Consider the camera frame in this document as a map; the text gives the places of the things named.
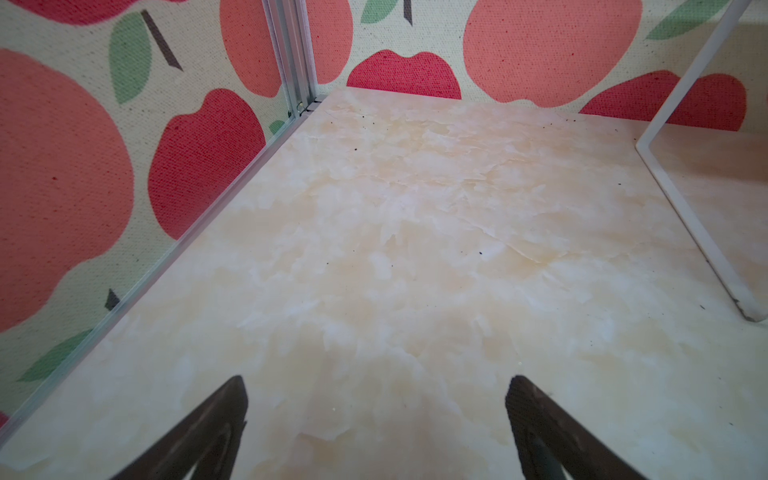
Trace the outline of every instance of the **marble floor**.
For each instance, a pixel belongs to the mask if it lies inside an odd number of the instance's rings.
[[[648,173],[643,128],[334,92],[0,477],[108,478],[240,374],[233,478],[522,478],[503,398],[524,374],[648,478],[766,478],[768,325]],[[768,139],[670,126],[654,151],[766,302]]]

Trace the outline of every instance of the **green leaf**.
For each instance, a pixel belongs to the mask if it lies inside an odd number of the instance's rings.
[[[397,5],[397,0],[368,0],[362,10],[360,23],[376,23],[382,21]]]
[[[109,39],[109,70],[114,96],[123,104],[141,93],[149,79],[152,47],[144,20],[129,13],[115,24]]]
[[[729,0],[686,0],[650,31],[646,39],[666,40],[693,30],[718,13]]]
[[[17,382],[35,382],[37,380],[47,379],[48,376],[56,370],[56,367],[59,366],[61,362],[64,362],[64,359],[72,353],[72,350],[80,345],[80,342],[85,340],[85,337],[88,336],[90,332],[90,329],[80,332],[50,349],[48,353],[40,357],[34,365],[29,367],[29,370],[24,372],[24,375],[22,375]]]
[[[270,124],[270,131],[272,132],[272,135],[277,134],[277,131],[285,124],[286,122],[282,120],[275,120]]]

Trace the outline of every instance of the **apple print wallpaper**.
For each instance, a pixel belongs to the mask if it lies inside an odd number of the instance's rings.
[[[650,120],[727,0],[302,0],[349,85]],[[0,425],[264,148],[261,0],[0,0]],[[768,132],[768,2],[670,121]]]
[[[339,85],[650,120],[728,0],[304,0],[319,92]],[[768,2],[671,123],[768,133]]]
[[[0,424],[288,119],[261,1],[0,0]]]

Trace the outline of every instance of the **black curved object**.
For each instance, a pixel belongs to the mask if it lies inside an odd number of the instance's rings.
[[[245,428],[248,395],[234,376],[112,480],[227,480]]]
[[[527,480],[646,480],[524,376],[505,403]]]

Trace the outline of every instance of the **white frame leg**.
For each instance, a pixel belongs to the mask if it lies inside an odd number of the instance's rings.
[[[640,154],[645,166],[650,170],[650,174],[654,176],[656,182],[661,187],[664,195],[672,204],[672,207],[680,216],[683,224],[690,232],[690,235],[694,238],[694,241],[701,249],[704,256],[709,260],[712,269],[715,271],[717,278],[723,283],[728,294],[731,296],[736,306],[744,315],[744,318],[752,322],[762,322],[768,316],[768,312],[761,306],[755,296],[752,294],[750,288],[741,280],[741,277],[730,264],[728,259],[723,255],[723,252],[717,246],[712,236],[701,224],[699,217],[694,213],[694,210],[690,207],[688,202],[675,186],[672,179],[669,178],[667,172],[659,164],[659,160],[650,151],[650,143],[654,140],[664,124],[669,120],[669,117],[674,112],[675,108],[680,104],[690,88],[694,85],[694,82],[699,78],[705,67],[710,63],[712,57],[715,56],[717,50],[723,44],[728,35],[730,35],[733,27],[739,23],[739,18],[746,10],[746,7],[752,2],[752,0],[733,0],[728,6],[728,9],[723,14],[720,22],[715,27],[712,35],[704,43],[704,46],[696,55],[694,62],[690,65],[685,75],[677,82],[677,85],[661,105],[661,108],[654,116],[654,119],[650,121],[648,128],[641,135],[637,141],[635,148]]]

